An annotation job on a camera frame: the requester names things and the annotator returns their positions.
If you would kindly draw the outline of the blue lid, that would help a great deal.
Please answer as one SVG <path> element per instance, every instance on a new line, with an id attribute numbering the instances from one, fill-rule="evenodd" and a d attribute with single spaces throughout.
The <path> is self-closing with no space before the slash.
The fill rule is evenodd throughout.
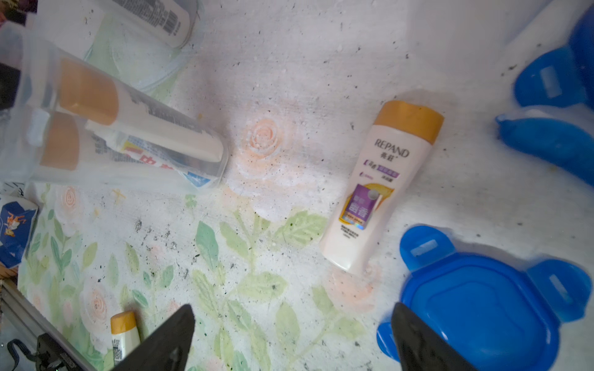
<path id="1" fill-rule="evenodd" d="M 514 97 L 522 107 L 593 108 L 593 7 L 578 20 L 564 46 L 542 54 L 518 75 Z"/>
<path id="2" fill-rule="evenodd" d="M 592 295 L 581 267 L 544 259 L 524 270 L 456 250 L 440 230 L 408 229 L 400 254 L 409 270 L 400 302 L 480 370 L 547 370 L 560 327 L 580 320 Z"/>

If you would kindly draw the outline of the blue toothbrush case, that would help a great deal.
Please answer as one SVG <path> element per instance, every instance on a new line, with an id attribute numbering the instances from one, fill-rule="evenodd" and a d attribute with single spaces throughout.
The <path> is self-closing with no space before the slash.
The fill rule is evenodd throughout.
<path id="1" fill-rule="evenodd" d="M 495 117 L 501 141 L 593 185 L 593 112 L 582 106 L 529 106 Z"/>

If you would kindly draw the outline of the toothpaste tube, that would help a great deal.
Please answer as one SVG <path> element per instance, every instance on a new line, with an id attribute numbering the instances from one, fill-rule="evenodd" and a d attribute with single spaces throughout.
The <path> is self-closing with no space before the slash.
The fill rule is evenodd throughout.
<path id="1" fill-rule="evenodd" d="M 168 178 L 176 176 L 184 184 L 198 190 L 214 186 L 221 181 L 224 174 L 225 162 L 207 162 L 184 155 L 93 121 L 88 121 L 85 128 L 103 140 L 111 151 L 117 152 L 121 157 L 130 158 L 140 165 L 156 169 Z"/>

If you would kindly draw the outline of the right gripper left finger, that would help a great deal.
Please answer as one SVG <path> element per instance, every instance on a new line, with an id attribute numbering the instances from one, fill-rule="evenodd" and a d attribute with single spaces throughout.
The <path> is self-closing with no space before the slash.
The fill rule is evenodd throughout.
<path id="1" fill-rule="evenodd" d="M 195 325 L 196 319 L 191 305 L 182 305 L 115 366 L 114 370 L 184 371 L 190 355 Z"/>

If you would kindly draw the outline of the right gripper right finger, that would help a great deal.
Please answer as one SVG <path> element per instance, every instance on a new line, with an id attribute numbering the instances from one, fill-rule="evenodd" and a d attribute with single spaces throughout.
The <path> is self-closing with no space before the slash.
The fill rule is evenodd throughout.
<path id="1" fill-rule="evenodd" d="M 471 363 L 403 303 L 397 302 L 394 306 L 391 330 L 403 370 L 476 371 Z"/>

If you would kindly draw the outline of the clear plastic cup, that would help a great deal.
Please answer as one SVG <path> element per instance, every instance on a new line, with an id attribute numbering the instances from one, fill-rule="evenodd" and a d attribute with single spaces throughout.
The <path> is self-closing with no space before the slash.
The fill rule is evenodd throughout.
<path id="1" fill-rule="evenodd" d="M 33 28 L 66 52 L 155 97 L 169 93 L 204 38 L 204 3 L 178 4 L 196 13 L 191 36 L 179 49 L 126 25 L 98 1 L 38 1 Z"/>
<path id="2" fill-rule="evenodd" d="M 1 178 L 202 193 L 229 150 L 205 125 L 64 52 L 1 27 Z"/>

